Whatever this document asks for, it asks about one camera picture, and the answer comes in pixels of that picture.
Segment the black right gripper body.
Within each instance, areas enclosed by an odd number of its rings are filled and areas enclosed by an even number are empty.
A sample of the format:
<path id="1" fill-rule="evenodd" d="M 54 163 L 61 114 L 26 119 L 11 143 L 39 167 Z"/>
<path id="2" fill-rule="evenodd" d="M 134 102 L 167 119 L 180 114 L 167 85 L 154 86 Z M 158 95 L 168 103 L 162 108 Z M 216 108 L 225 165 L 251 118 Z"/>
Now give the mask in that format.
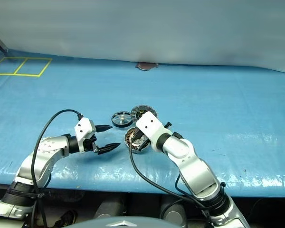
<path id="1" fill-rule="evenodd" d="M 133 141 L 137 141 L 139 143 L 142 143 L 146 140 L 146 137 L 144 135 L 144 133 L 139 129 L 139 128 L 135 128 L 135 131 L 133 133 Z"/>

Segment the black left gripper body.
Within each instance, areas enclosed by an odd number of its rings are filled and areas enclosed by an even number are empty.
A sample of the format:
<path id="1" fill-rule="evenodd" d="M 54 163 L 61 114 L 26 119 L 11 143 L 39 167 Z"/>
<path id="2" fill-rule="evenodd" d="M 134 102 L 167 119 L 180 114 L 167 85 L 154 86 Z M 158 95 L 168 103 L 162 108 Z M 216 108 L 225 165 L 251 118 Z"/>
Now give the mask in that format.
<path id="1" fill-rule="evenodd" d="M 84 140 L 84 152 L 98 153 L 99 147 L 96 145 L 96 136 L 93 134 L 90 138 Z"/>

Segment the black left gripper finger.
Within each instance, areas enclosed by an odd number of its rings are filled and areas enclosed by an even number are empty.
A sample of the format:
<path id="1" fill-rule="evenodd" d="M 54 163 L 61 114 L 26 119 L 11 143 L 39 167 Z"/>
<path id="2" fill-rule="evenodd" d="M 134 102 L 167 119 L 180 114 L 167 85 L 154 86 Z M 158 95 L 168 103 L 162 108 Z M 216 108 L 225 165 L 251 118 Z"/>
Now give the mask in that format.
<path id="1" fill-rule="evenodd" d="M 119 145 L 120 145 L 120 143 L 117 143 L 117 142 L 107 144 L 104 147 L 98 148 L 97 154 L 101 155 L 101 154 L 105 154 L 107 152 L 110 152 L 110 151 L 116 149 Z"/>
<path id="2" fill-rule="evenodd" d="M 107 125 L 107 124 L 101 124 L 101 125 L 96 125 L 95 129 L 96 129 L 96 132 L 105 132 L 109 129 L 112 129 L 112 126 Z"/>

